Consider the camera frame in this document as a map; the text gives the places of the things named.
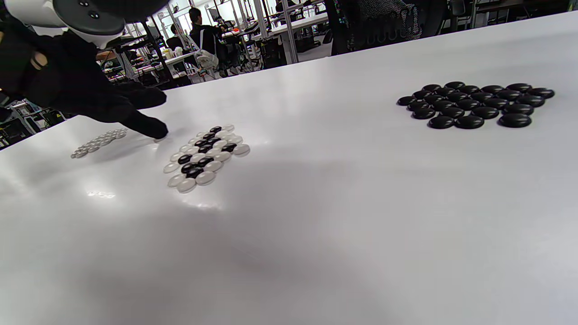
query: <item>black go stone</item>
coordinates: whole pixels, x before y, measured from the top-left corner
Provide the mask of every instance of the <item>black go stone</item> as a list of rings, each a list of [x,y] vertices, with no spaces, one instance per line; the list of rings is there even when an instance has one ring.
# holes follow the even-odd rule
[[[448,107],[442,111],[442,115],[451,117],[452,119],[464,116],[465,113],[463,109],[457,107]]]
[[[209,140],[207,140],[207,144],[208,144],[209,146],[212,146],[212,145],[214,145],[215,142],[217,142],[217,141],[221,141],[221,138],[209,139]]]
[[[205,158],[202,158],[201,160],[199,160],[197,165],[199,165],[201,167],[205,167],[205,166],[207,166],[208,163],[210,163],[213,160],[214,160],[213,157],[205,157]]]
[[[195,142],[195,147],[202,147],[207,145],[207,140],[199,140]]]
[[[450,101],[439,101],[439,102],[433,103],[432,106],[433,106],[434,110],[441,112],[448,107],[455,106],[455,104],[450,102]]]
[[[212,145],[205,145],[199,148],[200,153],[207,153],[209,150],[213,148]]]
[[[513,83],[506,88],[509,90],[516,90],[521,93],[525,93],[526,91],[532,89],[532,86],[528,85],[527,83]]]
[[[417,99],[414,96],[405,96],[398,99],[397,104],[400,106],[408,106],[409,104],[413,103]]]
[[[446,83],[446,87],[453,88],[453,89],[459,89],[465,85],[466,84],[463,82],[448,82],[448,83]]]
[[[484,102],[486,99],[490,99],[493,98],[494,95],[490,94],[490,93],[473,93],[470,95],[471,99],[474,99],[476,101],[479,102]]]
[[[473,99],[464,99],[462,101],[457,102],[457,105],[459,108],[463,110],[472,110],[476,107],[480,107],[481,103]]]
[[[508,113],[518,113],[518,114],[526,114],[532,115],[534,112],[534,107],[527,105],[527,104],[510,104],[506,105],[503,110],[504,114]]]
[[[510,102],[506,99],[502,99],[502,98],[490,98],[484,101],[484,105],[485,106],[489,106],[489,107],[493,107],[493,108],[497,108],[497,109],[503,109],[504,106],[508,105]]]
[[[455,89],[450,87],[443,87],[435,91],[436,94],[447,97],[451,93],[455,93]]]
[[[450,102],[459,102],[463,99],[468,98],[468,94],[466,93],[461,93],[461,92],[457,92],[457,93],[451,93],[447,96],[447,100],[449,100]]]
[[[223,148],[221,148],[221,151],[225,151],[225,152],[233,152],[233,149],[237,147],[237,144],[235,143],[229,143],[228,145],[225,145]]]
[[[203,136],[203,139],[209,140],[209,139],[212,139],[212,138],[214,138],[214,137],[215,137],[215,134],[212,133],[212,132],[209,132],[209,133],[207,133],[207,134],[205,134],[205,135]]]
[[[428,126],[437,130],[450,128],[454,126],[454,119],[452,119],[449,116],[438,115],[433,119],[429,120]]]
[[[498,120],[498,124],[509,128],[523,128],[532,123],[532,119],[526,114],[505,114]]]
[[[412,113],[412,117],[416,120],[430,119],[435,115],[435,111],[431,108],[418,109]]]
[[[181,156],[178,160],[179,165],[184,165],[186,163],[188,163],[189,161],[191,161],[192,158],[192,154],[185,154],[183,156]]]
[[[424,100],[430,104],[433,104],[435,102],[439,102],[443,99],[443,96],[441,95],[429,95],[429,96],[425,96]]]
[[[528,94],[548,99],[552,98],[555,95],[555,92],[554,90],[548,88],[532,88],[528,90]]]
[[[472,115],[479,116],[485,120],[491,120],[498,117],[500,111],[497,108],[482,106],[472,109]]]
[[[505,89],[500,91],[496,96],[507,101],[515,101],[522,93],[517,90]]]
[[[186,173],[190,172],[193,168],[196,168],[196,167],[199,167],[199,166],[197,164],[193,164],[192,162],[190,162],[181,168],[181,173],[186,174]]]
[[[429,84],[427,86],[424,86],[422,88],[422,90],[427,90],[427,91],[431,91],[432,93],[438,89],[442,88],[440,85],[438,84]]]
[[[415,93],[413,93],[413,96],[417,99],[424,99],[425,96],[429,96],[431,94],[432,94],[431,91],[420,90],[420,91],[416,91]]]
[[[187,178],[197,178],[205,170],[201,167],[195,167],[187,173]]]
[[[477,93],[478,91],[480,91],[480,88],[478,86],[463,86],[460,87],[460,92],[464,93],[464,94],[468,94],[471,95],[473,93]]]
[[[407,110],[410,112],[415,112],[418,109],[429,108],[429,104],[426,102],[413,102],[407,106]]]
[[[492,84],[489,86],[482,87],[481,90],[485,93],[490,93],[492,95],[495,95],[495,94],[499,93],[500,91],[504,90],[504,87],[498,86],[497,84]]]
[[[482,125],[484,125],[484,119],[475,115],[462,116],[455,120],[456,127],[466,130],[480,128]]]
[[[523,96],[518,97],[518,99],[516,101],[520,104],[527,104],[527,105],[530,105],[532,107],[540,107],[540,106],[544,105],[544,103],[546,102],[546,99],[544,99],[544,97],[541,97],[541,96],[523,95]]]

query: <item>mesh chair back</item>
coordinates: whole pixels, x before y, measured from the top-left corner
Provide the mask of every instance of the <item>mesh chair back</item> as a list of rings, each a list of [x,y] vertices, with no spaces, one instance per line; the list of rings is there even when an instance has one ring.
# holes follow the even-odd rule
[[[325,0],[341,54],[436,35],[446,0]]]

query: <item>white bag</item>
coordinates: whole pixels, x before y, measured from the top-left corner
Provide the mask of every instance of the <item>white bag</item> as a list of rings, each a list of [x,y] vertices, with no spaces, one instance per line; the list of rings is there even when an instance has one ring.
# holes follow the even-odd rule
[[[218,66],[218,58],[214,54],[211,54],[209,51],[203,50],[203,35],[205,34],[205,29],[201,31],[201,44],[199,46],[199,50],[194,51],[194,57],[197,63],[199,64],[200,68],[205,70],[212,70]],[[217,53],[217,40],[214,39],[215,44],[215,53]]]

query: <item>white robot head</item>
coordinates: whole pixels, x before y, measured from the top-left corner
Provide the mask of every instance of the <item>white robot head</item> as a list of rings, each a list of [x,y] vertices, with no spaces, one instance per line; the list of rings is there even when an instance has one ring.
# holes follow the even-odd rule
[[[102,12],[90,0],[5,0],[8,12],[38,27],[68,27],[99,48],[122,34],[124,19]]]

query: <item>white desk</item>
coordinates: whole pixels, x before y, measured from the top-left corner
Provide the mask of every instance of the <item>white desk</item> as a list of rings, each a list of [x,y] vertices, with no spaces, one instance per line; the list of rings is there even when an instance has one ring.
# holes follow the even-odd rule
[[[320,13],[318,15],[307,17],[304,19],[296,20],[291,22],[291,28],[294,31],[298,31],[301,28],[307,28],[309,26],[322,24],[328,21],[327,13]],[[254,36],[253,39],[259,39],[260,34]],[[280,36],[281,42],[283,42],[283,50],[285,51],[285,58],[287,58],[287,64],[293,64],[293,60],[291,59],[291,45],[289,43],[289,34],[287,33],[287,25],[281,25],[279,27],[275,27],[271,29],[269,32],[269,36]]]
[[[193,56],[193,55],[194,55],[194,53],[187,53],[187,54],[183,54],[182,56],[178,56],[175,58],[165,60],[165,63],[167,65],[167,67],[169,68],[169,71],[173,75],[173,78],[178,78],[181,76],[181,73],[179,73],[179,72],[177,72],[177,70],[175,70],[175,64],[183,62],[184,59],[186,59],[190,56]],[[160,69],[162,69],[162,64],[159,63],[158,65],[155,65],[155,66],[147,65],[146,67],[140,67],[140,68],[135,70],[135,73],[137,75],[140,75],[141,73],[149,73],[149,72],[157,71]],[[116,76],[113,78],[109,78],[109,80],[110,81],[117,81],[117,80],[123,80],[125,78],[126,78],[125,76],[120,76],[120,77]]]
[[[292,21],[291,22],[291,28],[293,28],[293,29],[306,28],[309,26],[322,24],[326,21],[328,21],[327,13],[320,13],[320,14],[312,16],[312,17],[307,17],[304,19]],[[269,32],[269,36],[279,35],[282,33],[287,33],[287,25],[286,24],[281,25],[279,27],[272,28],[271,32]]]
[[[575,325],[576,53],[574,12],[171,90],[145,110],[159,144],[71,160],[119,125],[43,131],[0,152],[0,319]],[[519,130],[432,130],[394,104],[451,80],[557,95]],[[169,156],[223,123],[251,153],[167,188]]]

